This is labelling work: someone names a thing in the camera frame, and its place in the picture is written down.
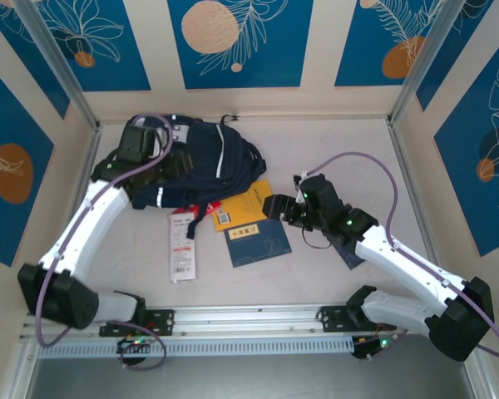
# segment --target blue book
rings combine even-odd
[[[357,255],[351,254],[346,248],[344,248],[340,244],[333,244],[333,247],[334,249],[336,249],[336,252],[338,252],[342,260],[346,263],[349,270],[353,270],[354,268],[359,266],[362,262],[364,262],[364,259],[359,258]]]
[[[265,219],[226,229],[224,236],[234,268],[292,252],[278,220]]]

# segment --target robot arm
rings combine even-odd
[[[188,129],[188,126],[178,127],[179,132]],[[44,318],[77,329],[107,320],[143,324],[146,314],[143,298],[117,291],[95,292],[85,282],[98,245],[137,190],[149,183],[179,178],[191,168],[186,153],[174,150],[156,167],[107,188],[110,181],[157,157],[161,151],[160,144],[164,146],[168,141],[166,137],[161,138],[164,132],[161,127],[155,129],[129,123],[122,133],[119,147],[94,169],[91,177],[93,182],[89,184],[82,205],[59,240],[37,265],[24,264],[21,267],[17,277],[31,314],[35,314],[47,270],[58,257],[59,263],[50,279],[42,305]],[[101,196],[94,204],[97,195]],[[69,240],[64,245],[66,249],[59,253],[66,240]]]
[[[282,219],[308,231],[320,230],[330,243],[385,269],[420,299],[396,297],[364,286],[347,302],[349,318],[358,324],[368,320],[421,333],[450,358],[465,360],[489,327],[448,285],[463,291],[493,319],[488,285],[479,278],[466,282],[397,240],[393,247],[386,229],[363,210],[344,204],[324,175],[295,176],[294,183],[299,187],[297,199],[272,195],[265,200],[263,212],[269,219]],[[397,247],[442,275],[443,281],[400,254]]]

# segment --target red tag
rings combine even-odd
[[[214,212],[220,206],[221,206],[221,203],[219,201],[211,202],[210,204],[207,205],[207,212],[205,212],[205,216]],[[191,206],[190,208],[187,208],[187,209],[181,207],[181,208],[176,209],[174,212],[172,212],[172,214],[186,214],[188,212],[192,212],[194,214],[194,219],[196,219],[198,217],[198,213],[200,212],[200,206],[194,205],[194,206]]]

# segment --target navy backpack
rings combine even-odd
[[[187,233],[187,237],[193,239],[195,227],[204,218],[210,202],[247,191],[266,171],[266,163],[253,144],[225,124],[226,117],[222,116],[220,123],[210,123],[187,116],[167,116],[175,129],[170,152],[184,150],[190,156],[191,172],[176,180],[138,189],[131,198],[133,208],[199,205],[200,212]],[[154,117],[145,118],[142,125],[163,127]]]

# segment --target qr code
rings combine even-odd
[[[218,221],[220,224],[228,224],[231,221],[230,214],[218,211]]]

